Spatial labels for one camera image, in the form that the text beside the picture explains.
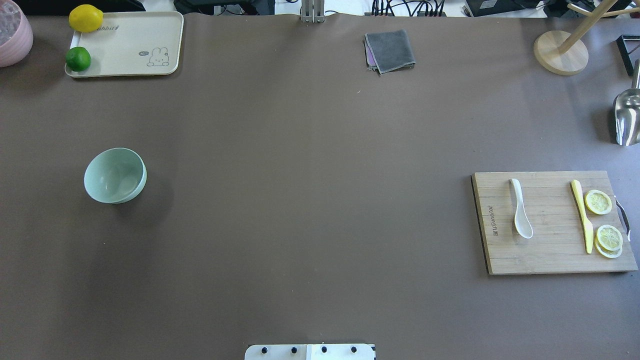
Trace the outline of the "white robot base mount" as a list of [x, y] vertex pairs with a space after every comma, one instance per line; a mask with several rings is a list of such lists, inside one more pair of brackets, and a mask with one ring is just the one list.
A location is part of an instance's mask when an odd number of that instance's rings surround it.
[[247, 347], [245, 360], [375, 360], [374, 344], [254, 344]]

